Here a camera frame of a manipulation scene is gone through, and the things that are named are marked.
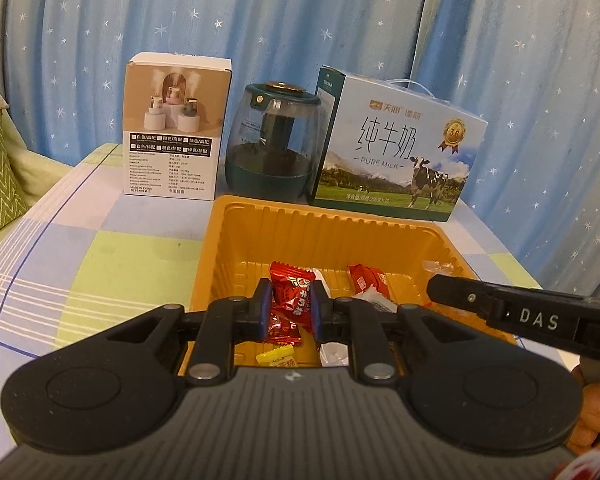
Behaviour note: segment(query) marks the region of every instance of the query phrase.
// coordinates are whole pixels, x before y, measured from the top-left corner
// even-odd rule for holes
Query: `orange plastic tray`
[[[190,309],[205,310],[227,296],[250,297],[258,280],[269,277],[269,264],[275,260],[317,267],[332,298],[355,294],[350,264],[382,269],[391,299],[398,304],[430,303],[426,287],[432,274],[423,260],[450,264],[455,276],[475,279],[442,230],[428,222],[222,196],[211,212]],[[429,307],[514,343],[512,336],[487,328],[474,314],[436,304]],[[255,366],[255,356],[272,348],[272,344],[239,344],[235,364]],[[300,366],[320,364],[314,339],[305,331],[296,361]]]

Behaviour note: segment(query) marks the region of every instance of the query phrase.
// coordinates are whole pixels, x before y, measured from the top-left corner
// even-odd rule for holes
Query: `hand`
[[[580,420],[571,433],[567,446],[577,454],[591,449],[591,445],[600,433],[600,384],[585,384],[580,366],[573,369],[573,375],[583,386],[584,400]]]

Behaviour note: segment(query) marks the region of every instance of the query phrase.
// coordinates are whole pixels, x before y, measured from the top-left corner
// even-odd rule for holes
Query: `black and white cow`
[[[432,203],[438,203],[449,176],[426,168],[425,165],[429,164],[429,161],[422,156],[411,156],[409,160],[413,162],[413,178],[411,179],[411,203],[408,207],[413,207],[421,195],[429,195],[429,204],[426,207],[429,209]]]

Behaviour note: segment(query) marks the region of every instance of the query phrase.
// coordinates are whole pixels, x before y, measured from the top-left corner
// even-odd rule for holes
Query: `tablecloth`
[[[160,304],[189,304],[212,202],[124,195],[122,181],[122,147],[105,144],[1,242],[0,389],[31,358]],[[439,225],[480,279],[538,287],[464,203]],[[12,446],[0,414],[0,457]]]

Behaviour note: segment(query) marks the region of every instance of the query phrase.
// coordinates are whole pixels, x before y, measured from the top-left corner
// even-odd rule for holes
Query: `cardboard box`
[[[126,194],[215,198],[231,75],[231,60],[215,57],[141,52],[128,62]]]
[[[446,221],[486,121],[429,96],[323,66],[324,151],[311,204]]]

